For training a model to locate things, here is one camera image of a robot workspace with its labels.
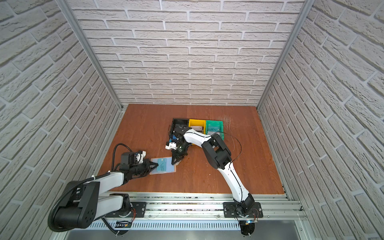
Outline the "teal card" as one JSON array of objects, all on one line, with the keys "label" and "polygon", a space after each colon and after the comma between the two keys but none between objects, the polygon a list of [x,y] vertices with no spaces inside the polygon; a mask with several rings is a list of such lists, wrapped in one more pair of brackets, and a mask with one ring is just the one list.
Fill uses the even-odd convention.
[{"label": "teal card", "polygon": [[167,171],[167,158],[159,158],[158,164],[159,166],[157,167],[157,171],[160,173],[165,173]]}]

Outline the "tan leather card holder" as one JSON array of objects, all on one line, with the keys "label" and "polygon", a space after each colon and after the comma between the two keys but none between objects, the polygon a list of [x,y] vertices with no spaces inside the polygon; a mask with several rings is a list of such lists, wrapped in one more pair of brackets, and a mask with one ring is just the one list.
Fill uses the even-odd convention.
[{"label": "tan leather card holder", "polygon": [[153,158],[151,162],[157,163],[158,166],[150,172],[150,175],[175,173],[177,171],[176,166],[172,165],[172,157]]}]

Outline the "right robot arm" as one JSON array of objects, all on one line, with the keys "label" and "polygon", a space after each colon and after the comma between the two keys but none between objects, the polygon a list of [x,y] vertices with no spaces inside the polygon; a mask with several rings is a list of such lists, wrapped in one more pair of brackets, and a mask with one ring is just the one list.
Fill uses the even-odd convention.
[{"label": "right robot arm", "polygon": [[232,192],[237,213],[242,217],[249,215],[254,198],[240,180],[233,165],[231,151],[220,135],[205,135],[188,126],[174,127],[166,145],[166,149],[172,152],[172,165],[179,164],[187,155],[190,145],[202,148],[208,163],[222,174]]}]

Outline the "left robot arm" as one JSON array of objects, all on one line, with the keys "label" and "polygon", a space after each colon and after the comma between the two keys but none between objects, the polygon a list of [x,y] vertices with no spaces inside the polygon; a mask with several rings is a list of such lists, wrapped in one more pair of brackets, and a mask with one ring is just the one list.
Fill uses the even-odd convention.
[{"label": "left robot arm", "polygon": [[54,203],[48,216],[48,227],[54,232],[86,229],[102,219],[107,227],[119,235],[106,220],[108,214],[135,219],[137,211],[128,194],[103,194],[127,184],[130,180],[148,176],[158,167],[146,158],[146,152],[126,152],[118,164],[112,163],[107,173],[85,180],[71,181]]}]

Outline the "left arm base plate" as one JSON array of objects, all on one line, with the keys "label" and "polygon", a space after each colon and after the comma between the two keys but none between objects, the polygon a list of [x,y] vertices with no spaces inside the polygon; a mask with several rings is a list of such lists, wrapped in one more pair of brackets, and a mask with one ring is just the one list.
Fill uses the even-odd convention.
[{"label": "left arm base plate", "polygon": [[131,205],[127,208],[120,209],[118,211],[109,213],[106,218],[129,218],[132,219],[135,214],[135,218],[144,218],[146,212],[146,202],[131,202]]}]

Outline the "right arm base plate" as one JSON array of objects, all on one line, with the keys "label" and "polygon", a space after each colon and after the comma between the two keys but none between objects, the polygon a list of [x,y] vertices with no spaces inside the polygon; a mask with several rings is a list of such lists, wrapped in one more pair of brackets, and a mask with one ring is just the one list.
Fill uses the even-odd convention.
[{"label": "right arm base plate", "polygon": [[263,218],[263,210],[259,202],[253,202],[251,207],[235,202],[224,202],[223,211],[225,218]]}]

